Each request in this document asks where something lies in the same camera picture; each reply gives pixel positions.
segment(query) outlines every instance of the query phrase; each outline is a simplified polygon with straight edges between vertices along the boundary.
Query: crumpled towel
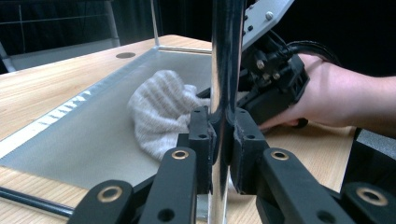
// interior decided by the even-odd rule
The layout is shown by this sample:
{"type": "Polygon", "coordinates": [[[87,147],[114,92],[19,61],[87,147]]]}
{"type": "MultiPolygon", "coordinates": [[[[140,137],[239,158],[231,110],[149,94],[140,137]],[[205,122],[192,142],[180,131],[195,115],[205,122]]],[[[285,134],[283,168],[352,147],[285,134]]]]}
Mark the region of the crumpled towel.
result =
{"type": "Polygon", "coordinates": [[[195,86],[185,85],[170,70],[156,72],[137,88],[127,108],[143,150],[161,160],[168,149],[176,147],[178,134],[189,132],[190,112],[210,104],[210,99],[196,94],[195,86]]]}

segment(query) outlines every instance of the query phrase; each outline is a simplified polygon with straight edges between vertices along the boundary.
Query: metal tray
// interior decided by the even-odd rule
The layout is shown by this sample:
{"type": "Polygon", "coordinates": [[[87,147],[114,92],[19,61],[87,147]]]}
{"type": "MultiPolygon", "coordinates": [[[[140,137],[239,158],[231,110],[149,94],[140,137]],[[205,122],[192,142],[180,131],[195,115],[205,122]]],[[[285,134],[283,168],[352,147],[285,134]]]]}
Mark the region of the metal tray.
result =
{"type": "Polygon", "coordinates": [[[0,165],[85,189],[108,179],[136,185],[154,175],[159,163],[136,143],[126,105],[163,69],[198,91],[210,87],[210,54],[153,48],[0,142],[0,165]]]}

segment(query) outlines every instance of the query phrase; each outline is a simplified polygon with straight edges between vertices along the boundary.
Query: dark background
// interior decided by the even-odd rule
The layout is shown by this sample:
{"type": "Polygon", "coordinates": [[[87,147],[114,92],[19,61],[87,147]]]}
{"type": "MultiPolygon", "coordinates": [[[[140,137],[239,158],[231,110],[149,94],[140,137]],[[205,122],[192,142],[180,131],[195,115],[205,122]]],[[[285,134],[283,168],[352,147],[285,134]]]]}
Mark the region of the dark background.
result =
{"type": "MultiPolygon", "coordinates": [[[[0,22],[104,14],[101,1],[1,1],[0,22]]],[[[160,35],[211,39],[212,1],[159,0],[160,35]]],[[[149,0],[115,0],[122,45],[152,38],[149,0]]],[[[394,0],[295,0],[274,30],[287,42],[315,40],[328,46],[344,67],[367,75],[396,74],[394,0]]],[[[8,55],[53,49],[109,38],[105,16],[65,21],[0,24],[8,55]]],[[[0,64],[0,74],[5,73],[0,64]]]]}

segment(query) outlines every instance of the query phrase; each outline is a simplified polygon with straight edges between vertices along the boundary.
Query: silver rod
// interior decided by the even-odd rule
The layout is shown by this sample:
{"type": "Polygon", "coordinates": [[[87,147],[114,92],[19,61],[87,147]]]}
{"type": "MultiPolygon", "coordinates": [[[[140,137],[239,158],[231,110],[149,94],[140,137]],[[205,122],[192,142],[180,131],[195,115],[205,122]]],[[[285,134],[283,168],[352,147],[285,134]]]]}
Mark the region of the silver rod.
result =
{"type": "Polygon", "coordinates": [[[216,134],[208,223],[226,223],[228,164],[241,58],[245,1],[213,1],[210,122],[216,134]]]}
{"type": "Polygon", "coordinates": [[[75,19],[82,19],[82,18],[104,17],[104,16],[107,16],[107,14],[97,14],[97,15],[91,15],[91,16],[62,17],[62,18],[43,19],[43,20],[31,20],[31,21],[4,21],[4,22],[0,22],[0,25],[28,23],[28,22],[40,22],[40,21],[64,21],[64,20],[75,20],[75,19]]]}
{"type": "Polygon", "coordinates": [[[154,29],[154,40],[155,40],[155,46],[158,47],[160,46],[160,39],[158,38],[157,21],[155,20],[156,15],[157,14],[154,6],[154,0],[151,0],[151,16],[152,16],[152,25],[154,29]]]}
{"type": "Polygon", "coordinates": [[[190,49],[190,48],[182,48],[182,47],[169,47],[164,45],[158,46],[158,49],[164,51],[176,51],[176,52],[186,52],[186,53],[200,53],[200,54],[212,53],[212,49],[190,49]]]}
{"type": "Polygon", "coordinates": [[[105,1],[105,8],[106,8],[107,21],[108,21],[108,26],[110,27],[113,46],[119,47],[120,38],[117,32],[116,20],[114,19],[113,7],[111,6],[110,1],[105,1]]]}

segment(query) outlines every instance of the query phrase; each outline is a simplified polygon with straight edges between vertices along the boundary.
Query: screw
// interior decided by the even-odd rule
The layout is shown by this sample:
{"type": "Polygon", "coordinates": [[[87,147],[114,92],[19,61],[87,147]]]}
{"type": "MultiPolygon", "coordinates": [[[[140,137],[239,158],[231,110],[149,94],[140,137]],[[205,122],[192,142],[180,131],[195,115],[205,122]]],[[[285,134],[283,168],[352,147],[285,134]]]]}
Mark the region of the screw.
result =
{"type": "Polygon", "coordinates": [[[267,13],[265,13],[265,19],[267,19],[268,21],[270,21],[273,17],[274,14],[271,11],[267,11],[267,13]]]}
{"type": "Polygon", "coordinates": [[[273,78],[274,78],[275,80],[280,79],[280,74],[279,74],[279,73],[273,74],[273,78]]]}
{"type": "Polygon", "coordinates": [[[256,65],[260,70],[264,69],[264,66],[265,66],[265,64],[262,60],[257,60],[256,65]]]}

